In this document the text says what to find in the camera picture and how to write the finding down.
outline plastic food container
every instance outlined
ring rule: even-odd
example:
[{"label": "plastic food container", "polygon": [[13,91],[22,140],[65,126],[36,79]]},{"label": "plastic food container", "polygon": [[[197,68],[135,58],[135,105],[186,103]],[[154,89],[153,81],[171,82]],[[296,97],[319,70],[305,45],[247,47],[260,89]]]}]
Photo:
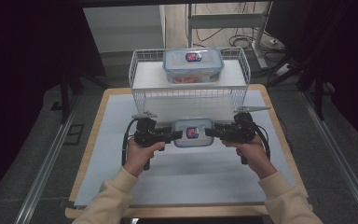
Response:
[{"label": "plastic food container", "polygon": [[179,119],[173,123],[174,131],[182,131],[182,138],[174,140],[177,147],[207,147],[213,137],[205,135],[205,128],[212,128],[213,121],[206,118]]},{"label": "plastic food container", "polygon": [[163,69],[172,84],[211,83],[224,68],[219,49],[167,49]]}]

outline metal rail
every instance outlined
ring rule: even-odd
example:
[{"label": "metal rail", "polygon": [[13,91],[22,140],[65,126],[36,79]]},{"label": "metal rail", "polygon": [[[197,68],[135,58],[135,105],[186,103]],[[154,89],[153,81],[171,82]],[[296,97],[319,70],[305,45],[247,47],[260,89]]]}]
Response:
[{"label": "metal rail", "polygon": [[310,99],[310,96],[304,92],[301,92],[300,95],[303,98],[308,111],[310,112],[313,122],[316,124],[316,127],[321,133],[328,150],[330,151],[334,161],[336,162],[339,171],[344,177],[356,202],[358,202],[358,178],[356,174],[352,170],[351,166],[348,164],[348,161],[346,160],[344,154],[342,153],[341,149],[339,148],[337,142],[335,141],[333,135],[330,133],[326,124],[323,121],[319,120],[318,115],[313,110],[313,102]]},{"label": "metal rail", "polygon": [[43,189],[46,186],[48,177],[51,173],[51,170],[54,166],[57,156],[60,153],[63,140],[65,139],[65,136],[68,133],[69,127],[71,126],[72,120],[75,116],[77,107],[79,105],[80,97],[81,97],[80,95],[74,96],[74,99],[72,100],[71,103],[71,113],[69,114],[66,122],[61,125],[54,139],[54,142],[52,143],[50,149],[48,150],[48,154],[46,155],[42,165],[39,168],[36,178],[34,179],[34,183],[31,186],[27,196],[25,197],[20,212],[17,214],[14,223],[27,224],[30,222],[32,215],[34,214],[34,210],[36,209],[37,203],[40,199],[40,196],[43,192]]}]

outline blue container lid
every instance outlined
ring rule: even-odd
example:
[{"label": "blue container lid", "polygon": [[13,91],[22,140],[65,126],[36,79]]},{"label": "blue container lid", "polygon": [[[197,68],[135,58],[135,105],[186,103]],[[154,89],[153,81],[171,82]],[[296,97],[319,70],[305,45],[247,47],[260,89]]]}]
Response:
[{"label": "blue container lid", "polygon": [[205,135],[205,128],[213,128],[213,121],[207,118],[179,119],[173,123],[174,131],[182,131],[182,138],[174,140],[177,147],[207,147],[213,137]]},{"label": "blue container lid", "polygon": [[224,68],[219,49],[167,49],[164,51],[163,68],[166,71]]}]

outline dark curtain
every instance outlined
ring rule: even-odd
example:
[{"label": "dark curtain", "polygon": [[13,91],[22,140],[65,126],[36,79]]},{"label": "dark curtain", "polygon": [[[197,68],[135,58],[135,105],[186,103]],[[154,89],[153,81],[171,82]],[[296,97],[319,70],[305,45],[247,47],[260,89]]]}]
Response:
[{"label": "dark curtain", "polygon": [[0,1],[0,180],[61,74],[104,70],[81,7]]},{"label": "dark curtain", "polygon": [[351,1],[322,60],[325,81],[336,89],[334,104],[358,131],[358,1]]}]

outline white wire basket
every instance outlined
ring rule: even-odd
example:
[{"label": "white wire basket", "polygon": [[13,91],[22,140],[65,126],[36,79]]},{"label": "white wire basket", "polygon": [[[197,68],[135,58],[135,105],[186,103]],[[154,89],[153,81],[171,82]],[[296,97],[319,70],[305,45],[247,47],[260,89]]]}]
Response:
[{"label": "white wire basket", "polygon": [[160,123],[188,117],[232,120],[245,99],[251,72],[242,48],[220,52],[225,68],[217,82],[172,84],[162,68],[164,49],[134,51],[129,79],[138,112],[150,111]]}]

